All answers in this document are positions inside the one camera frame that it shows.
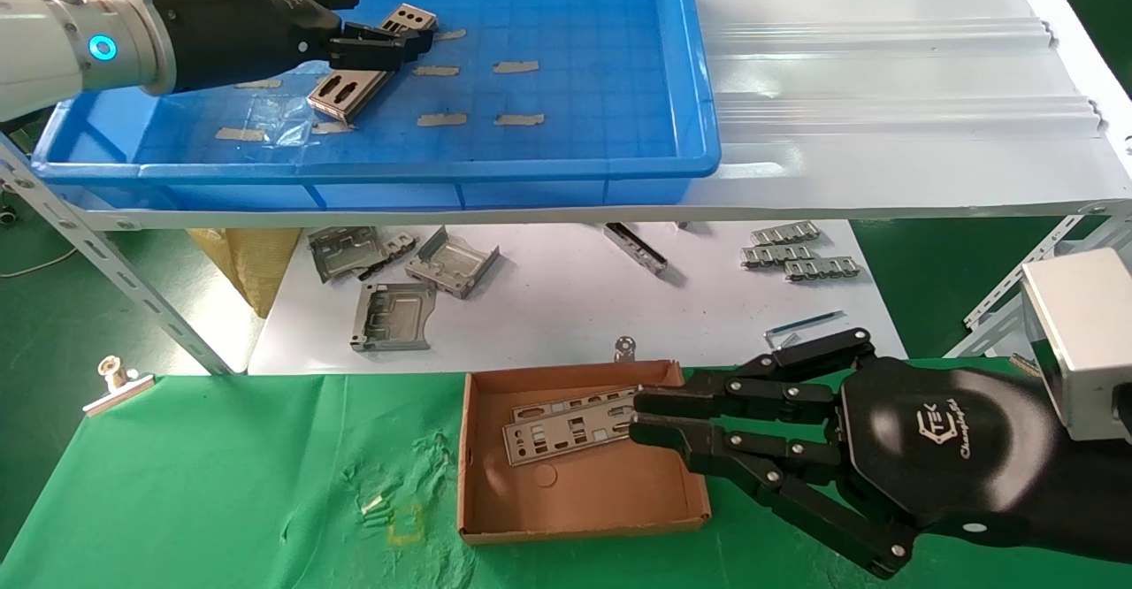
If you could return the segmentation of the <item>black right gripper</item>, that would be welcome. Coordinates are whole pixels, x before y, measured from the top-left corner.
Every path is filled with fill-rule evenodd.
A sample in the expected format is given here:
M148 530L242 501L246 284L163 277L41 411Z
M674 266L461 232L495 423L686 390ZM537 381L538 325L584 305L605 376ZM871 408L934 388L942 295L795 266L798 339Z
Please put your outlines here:
M1127 441L1071 439L1041 383L871 364L838 395L842 451L695 419L633 419L628 436L731 481L873 577L909 564L917 533L1129 562ZM821 490L834 483L861 513Z

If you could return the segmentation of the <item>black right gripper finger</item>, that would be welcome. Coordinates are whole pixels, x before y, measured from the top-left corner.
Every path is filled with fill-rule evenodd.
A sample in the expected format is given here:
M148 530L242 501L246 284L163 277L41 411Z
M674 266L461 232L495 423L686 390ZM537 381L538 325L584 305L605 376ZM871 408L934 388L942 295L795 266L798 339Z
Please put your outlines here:
M695 369L678 386L642 385L636 422L720 417L818 425L837 407L837 391L818 383L876 358L866 330L849 330L758 355L731 369Z

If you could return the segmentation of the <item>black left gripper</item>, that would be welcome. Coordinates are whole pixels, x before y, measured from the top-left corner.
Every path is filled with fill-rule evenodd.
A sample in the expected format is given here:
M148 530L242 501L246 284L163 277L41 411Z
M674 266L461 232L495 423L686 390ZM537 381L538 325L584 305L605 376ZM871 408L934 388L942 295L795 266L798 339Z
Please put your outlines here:
M267 79L321 61L333 70L398 72L434 45L435 29L345 22L360 0L152 0L172 50L168 94Z

